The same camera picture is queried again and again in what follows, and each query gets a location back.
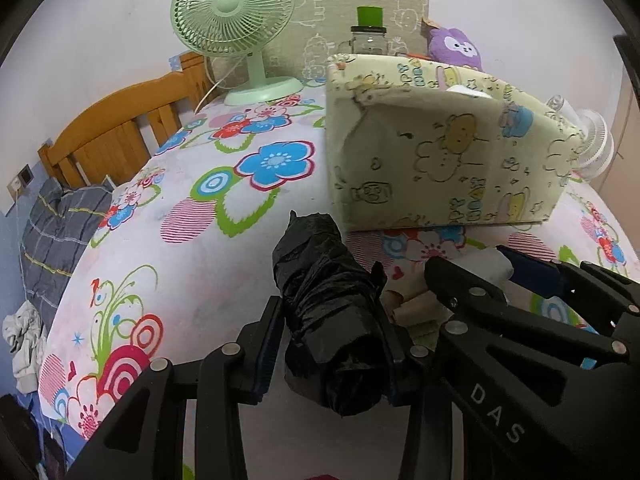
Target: purple plush toy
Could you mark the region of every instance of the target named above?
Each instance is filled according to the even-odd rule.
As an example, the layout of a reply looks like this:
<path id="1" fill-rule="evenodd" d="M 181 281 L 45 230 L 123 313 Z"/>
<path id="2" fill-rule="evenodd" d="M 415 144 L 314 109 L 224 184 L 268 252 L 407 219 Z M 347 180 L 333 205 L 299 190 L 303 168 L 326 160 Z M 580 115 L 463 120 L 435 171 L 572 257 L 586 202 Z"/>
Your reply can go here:
<path id="1" fill-rule="evenodd" d="M 480 54 L 465 33 L 457 28 L 432 29 L 429 54 L 440 63 L 470 66 L 482 72 Z"/>

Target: black plastic bag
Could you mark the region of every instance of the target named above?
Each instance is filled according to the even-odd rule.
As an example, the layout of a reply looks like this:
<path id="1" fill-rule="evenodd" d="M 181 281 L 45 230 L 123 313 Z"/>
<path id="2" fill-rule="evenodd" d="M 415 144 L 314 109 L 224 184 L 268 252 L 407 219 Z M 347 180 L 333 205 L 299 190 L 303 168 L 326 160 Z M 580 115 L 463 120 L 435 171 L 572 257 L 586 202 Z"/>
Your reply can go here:
<path id="1" fill-rule="evenodd" d="M 340 239 L 329 215 L 298 218 L 273 251 L 273 277 L 287 326 L 285 380 L 296 393 L 340 415 L 380 401 L 388 378 L 376 302 L 386 277 L 368 273 Z"/>

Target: wooden bed frame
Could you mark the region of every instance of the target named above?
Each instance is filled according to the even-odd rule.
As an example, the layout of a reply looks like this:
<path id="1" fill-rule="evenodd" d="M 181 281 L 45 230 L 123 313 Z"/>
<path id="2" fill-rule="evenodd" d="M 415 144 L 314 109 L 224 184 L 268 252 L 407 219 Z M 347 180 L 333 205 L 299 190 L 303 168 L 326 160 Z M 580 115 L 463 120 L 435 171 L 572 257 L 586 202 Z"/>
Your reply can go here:
<path id="1" fill-rule="evenodd" d="M 53 146 L 43 145 L 38 154 L 49 176 L 68 187 L 82 187 L 86 183 L 80 166 L 89 184 L 100 184 L 107 175 L 117 185 L 131 180 L 151 158 L 136 117 L 147 116 L 162 146 L 181 128 L 175 103 L 188 98 L 195 109 L 212 86 L 200 54 L 182 54 L 180 64 L 182 72 L 170 72 L 101 99 L 76 117 Z M 212 92 L 207 102 L 215 96 Z"/>

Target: cartoon pattern box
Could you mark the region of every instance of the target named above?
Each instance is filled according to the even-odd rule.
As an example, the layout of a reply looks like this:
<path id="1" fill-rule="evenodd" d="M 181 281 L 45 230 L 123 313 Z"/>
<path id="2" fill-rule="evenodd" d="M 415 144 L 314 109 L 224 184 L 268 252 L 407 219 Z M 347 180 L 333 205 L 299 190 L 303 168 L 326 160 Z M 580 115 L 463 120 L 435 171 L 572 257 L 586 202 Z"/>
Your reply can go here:
<path id="1" fill-rule="evenodd" d="M 341 54 L 328 76 L 330 185 L 347 230 L 543 221 L 582 147 L 551 108 L 472 69 Z"/>

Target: glass jar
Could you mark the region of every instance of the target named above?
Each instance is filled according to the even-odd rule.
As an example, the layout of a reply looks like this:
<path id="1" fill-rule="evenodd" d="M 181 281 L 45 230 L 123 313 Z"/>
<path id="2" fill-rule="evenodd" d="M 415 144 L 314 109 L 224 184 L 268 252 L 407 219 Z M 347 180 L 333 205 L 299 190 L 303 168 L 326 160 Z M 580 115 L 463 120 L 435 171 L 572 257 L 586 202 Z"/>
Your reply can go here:
<path id="1" fill-rule="evenodd" d="M 385 27 L 351 27 L 352 38 L 338 45 L 341 54 L 377 54 L 387 56 L 389 49 Z"/>

